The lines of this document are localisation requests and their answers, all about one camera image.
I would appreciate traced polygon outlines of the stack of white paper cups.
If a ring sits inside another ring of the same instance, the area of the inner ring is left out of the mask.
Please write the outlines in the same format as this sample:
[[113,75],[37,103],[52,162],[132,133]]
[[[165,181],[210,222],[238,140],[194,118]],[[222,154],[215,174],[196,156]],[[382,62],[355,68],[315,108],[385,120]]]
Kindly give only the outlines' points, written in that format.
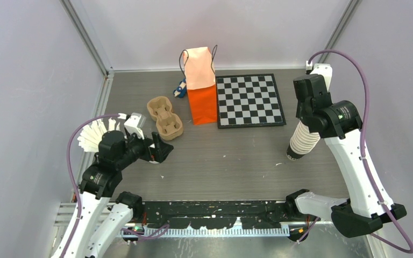
[[299,121],[289,140],[287,157],[290,160],[301,159],[315,148],[320,139],[319,133],[310,133],[309,128]]

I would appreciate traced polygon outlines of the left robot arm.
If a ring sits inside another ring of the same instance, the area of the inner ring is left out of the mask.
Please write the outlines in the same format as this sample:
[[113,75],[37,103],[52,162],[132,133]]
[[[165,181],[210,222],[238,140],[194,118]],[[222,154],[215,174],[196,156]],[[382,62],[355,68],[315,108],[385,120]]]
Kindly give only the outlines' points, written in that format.
[[124,191],[106,219],[98,223],[123,178],[122,171],[138,159],[162,163],[173,149],[156,132],[150,139],[121,131],[105,133],[94,162],[82,175],[75,212],[52,256],[102,257],[125,224],[138,222],[144,214],[142,198]]

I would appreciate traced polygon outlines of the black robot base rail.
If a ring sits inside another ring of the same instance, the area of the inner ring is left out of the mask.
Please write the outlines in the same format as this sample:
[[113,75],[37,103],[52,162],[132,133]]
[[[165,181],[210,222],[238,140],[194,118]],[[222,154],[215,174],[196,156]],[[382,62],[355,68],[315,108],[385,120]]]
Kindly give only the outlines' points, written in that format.
[[313,215],[296,213],[278,200],[124,201],[123,204],[133,210],[132,223],[149,228],[167,225],[170,229],[219,230],[240,222],[246,230],[272,229],[288,222],[311,226],[316,220]]

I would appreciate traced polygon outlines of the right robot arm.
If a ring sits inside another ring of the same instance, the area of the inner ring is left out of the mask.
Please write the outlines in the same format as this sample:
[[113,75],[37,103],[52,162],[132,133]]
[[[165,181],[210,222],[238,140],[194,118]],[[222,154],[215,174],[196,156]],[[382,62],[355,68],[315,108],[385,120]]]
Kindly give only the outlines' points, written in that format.
[[300,121],[287,155],[298,160],[323,139],[338,164],[349,197],[321,196],[302,189],[287,196],[285,211],[295,221],[305,215],[330,220],[343,236],[353,238],[374,233],[385,223],[405,217],[407,211],[387,194],[367,149],[360,144],[362,120],[355,105],[332,101],[331,78],[331,66],[317,63],[308,65],[306,75],[294,79]]

